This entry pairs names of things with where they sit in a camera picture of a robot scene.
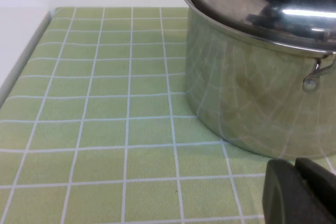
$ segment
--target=pot rim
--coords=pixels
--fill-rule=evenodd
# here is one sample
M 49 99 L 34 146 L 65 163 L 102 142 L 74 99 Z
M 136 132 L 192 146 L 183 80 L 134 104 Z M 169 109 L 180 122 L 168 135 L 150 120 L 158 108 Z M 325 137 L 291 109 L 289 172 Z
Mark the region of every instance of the pot rim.
M 192 9 L 198 16 L 206 20 L 211 26 L 215 27 L 221 32 L 224 32 L 232 37 L 236 37 L 239 40 L 243 40 L 244 42 L 247 42 L 249 44 L 252 45 L 258 44 L 265 48 L 269 48 L 271 46 L 273 50 L 286 52 L 289 54 L 307 58 L 325 58 L 326 55 L 336 55 L 336 51 L 333 50 L 323 50 L 323 49 L 320 50 L 309 47 L 295 46 L 263 37 L 258 37 L 249 33 L 245 33 L 243 31 L 229 27 L 206 15 L 203 11 L 201 11 L 199 8 L 195 6 L 192 0 L 184 0 L 184 1 L 186 2 L 186 4 L 189 6 L 190 9 Z

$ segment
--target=tile surface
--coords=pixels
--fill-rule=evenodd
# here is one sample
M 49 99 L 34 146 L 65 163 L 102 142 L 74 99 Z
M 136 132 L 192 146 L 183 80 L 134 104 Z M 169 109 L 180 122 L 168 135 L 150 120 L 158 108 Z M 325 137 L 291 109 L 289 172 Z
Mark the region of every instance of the tile surface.
M 268 158 L 223 142 L 186 100 L 186 17 L 56 9 L 0 109 L 0 220 L 265 223 Z

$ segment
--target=shiny metal surface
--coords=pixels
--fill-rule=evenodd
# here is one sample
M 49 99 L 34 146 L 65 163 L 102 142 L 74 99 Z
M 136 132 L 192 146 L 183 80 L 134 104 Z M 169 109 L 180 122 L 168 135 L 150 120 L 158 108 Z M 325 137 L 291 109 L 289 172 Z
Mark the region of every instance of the shiny metal surface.
M 318 69 L 316 59 L 301 56 L 319 55 L 319 69 L 333 66 L 334 58 L 246 36 L 186 1 L 187 98 L 198 118 L 258 154 L 295 159 L 336 153 L 336 72 L 318 76 L 316 91 L 305 92 L 303 80 Z
M 336 0 L 192 0 L 207 16 L 263 39 L 336 51 Z

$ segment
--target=pot lid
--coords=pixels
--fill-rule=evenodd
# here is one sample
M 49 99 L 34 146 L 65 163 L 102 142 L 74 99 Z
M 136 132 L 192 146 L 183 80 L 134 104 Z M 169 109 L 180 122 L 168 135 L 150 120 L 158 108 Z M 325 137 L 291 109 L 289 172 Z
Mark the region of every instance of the pot lid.
M 191 0 L 207 16 L 253 36 L 336 51 L 336 0 Z

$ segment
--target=metal rivet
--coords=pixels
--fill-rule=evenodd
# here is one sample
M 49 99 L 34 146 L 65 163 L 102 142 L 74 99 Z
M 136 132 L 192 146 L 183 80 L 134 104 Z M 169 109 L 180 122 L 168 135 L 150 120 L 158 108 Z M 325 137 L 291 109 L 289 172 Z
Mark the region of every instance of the metal rivet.
M 312 91 L 316 88 L 316 81 L 312 79 L 308 79 L 303 83 L 303 87 L 306 91 Z

